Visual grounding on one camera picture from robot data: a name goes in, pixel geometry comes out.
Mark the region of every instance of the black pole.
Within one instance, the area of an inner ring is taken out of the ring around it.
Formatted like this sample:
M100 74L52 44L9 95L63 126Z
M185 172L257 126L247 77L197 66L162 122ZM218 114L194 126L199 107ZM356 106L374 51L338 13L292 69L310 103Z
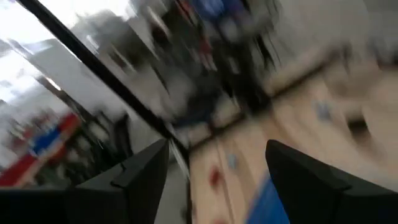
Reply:
M171 139L177 146L189 168L189 152L183 144L166 128L164 122L148 110L131 91L119 81L116 76L92 54L72 32L65 27L46 7L38 0L19 0L19 3L30 11L39 21L72 51L105 85L122 98L149 126L158 131L166 139Z

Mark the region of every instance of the wooden floor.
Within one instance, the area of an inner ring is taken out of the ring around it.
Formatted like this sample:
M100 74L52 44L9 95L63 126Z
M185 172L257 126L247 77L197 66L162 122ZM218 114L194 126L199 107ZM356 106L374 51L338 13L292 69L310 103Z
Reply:
M271 113L245 121L197 150L191 157L194 222L244 223L268 175L269 139L398 191L398 76L390 73L374 63L355 66L349 74L341 66L328 69L276 101ZM330 105L331 120L318 117L316 102ZM352 137L345 119L353 111L364 115L369 134ZM238 158L236 169L228 167L228 154ZM214 166L224 175L216 189L208 181Z

